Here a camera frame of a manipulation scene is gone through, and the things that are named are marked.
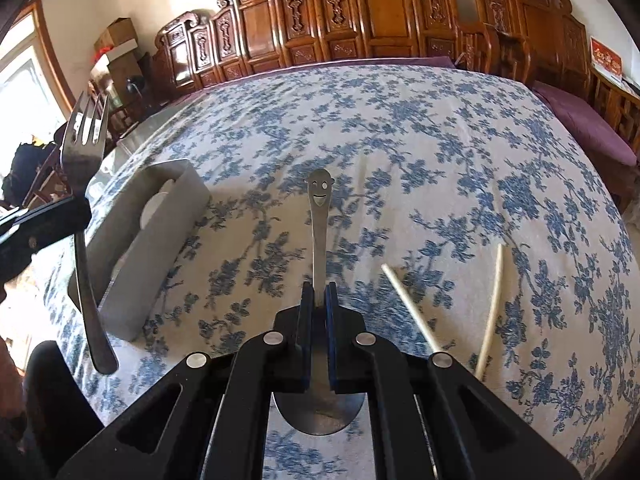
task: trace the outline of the wooden chopstick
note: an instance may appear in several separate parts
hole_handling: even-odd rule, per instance
[[[491,307],[484,327],[484,338],[482,339],[482,347],[478,357],[478,364],[476,365],[476,379],[479,381],[482,381],[482,376],[484,375],[484,369],[486,368],[486,362],[491,348],[491,341],[494,337],[495,320],[498,317],[498,304],[500,303],[500,290],[502,288],[503,260],[504,244],[500,243],[498,245],[498,253],[495,257],[494,291],[491,296]]]
[[[398,277],[396,276],[395,272],[393,272],[391,267],[389,267],[387,264],[382,264],[382,270],[384,271],[386,276],[389,278],[391,285],[394,286],[394,289],[398,293],[398,296],[400,296],[400,299],[402,300],[402,302],[404,303],[404,306],[409,311],[409,314],[411,314],[411,316],[414,318],[415,323],[420,328],[422,335],[427,340],[427,343],[433,350],[433,353],[442,352],[442,347],[438,344],[438,341],[436,340],[434,333],[431,331],[431,329],[429,328],[429,325],[427,325],[427,323],[422,318],[422,314],[418,310],[418,307],[415,306],[415,303],[409,296],[409,293],[406,291],[404,286],[402,286],[402,283],[400,282],[400,280],[398,280]]]

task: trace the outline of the brown cardboard box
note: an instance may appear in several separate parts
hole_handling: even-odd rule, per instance
[[[142,75],[136,56],[127,52],[123,56],[108,62],[102,56],[91,70],[91,79],[100,92],[107,92],[113,99],[114,108],[127,106],[136,96],[127,91],[127,79],[133,75]]]
[[[104,30],[98,41],[94,43],[94,48],[99,52],[102,47],[118,46],[132,39],[138,41],[131,18],[118,18]]]

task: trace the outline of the open box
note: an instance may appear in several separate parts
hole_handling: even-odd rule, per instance
[[[175,184],[141,230],[142,209],[169,179]],[[185,159],[149,166],[119,192],[86,248],[95,301],[108,333],[127,341],[140,333],[162,281],[195,222],[202,217],[209,197],[209,190]],[[113,267],[129,248],[120,272],[112,280]],[[75,271],[67,293],[79,309]]]

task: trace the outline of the blue flower pattern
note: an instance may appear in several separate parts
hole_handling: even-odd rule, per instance
[[[66,297],[70,244],[52,248],[58,264],[43,289],[50,319],[103,421],[188,352],[234,352],[299,301],[311,274],[304,179],[327,168],[335,179],[327,279],[369,330],[405,352],[431,353],[380,272],[386,262],[444,348],[472,370],[495,247],[505,243],[486,384],[585,478],[622,444],[640,413],[632,307],[640,275],[602,181],[524,86],[439,68],[361,66],[213,88],[111,179],[88,236],[135,171],[172,158],[191,161],[212,199],[138,339],[113,339],[114,377],[93,370]],[[272,406],[263,478],[371,477],[362,413],[323,440],[294,431]]]

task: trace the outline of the hand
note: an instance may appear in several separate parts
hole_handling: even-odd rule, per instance
[[[15,418],[24,411],[22,378],[0,337],[0,416]]]

